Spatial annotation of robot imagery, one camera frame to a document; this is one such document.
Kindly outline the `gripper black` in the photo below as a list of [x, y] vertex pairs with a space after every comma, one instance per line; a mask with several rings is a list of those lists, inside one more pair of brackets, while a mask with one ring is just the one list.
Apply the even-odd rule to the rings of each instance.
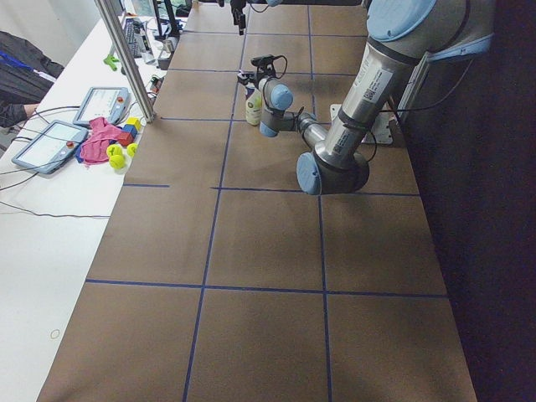
[[271, 71], [266, 69], [252, 72], [240, 70], [237, 74], [239, 84], [244, 87], [255, 87], [256, 89], [260, 89], [270, 78]]
[[239, 35], [245, 34], [246, 28], [246, 16], [243, 14], [243, 10], [246, 7], [246, 0], [230, 0], [229, 5], [231, 12], [234, 15], [234, 25], [238, 27]]

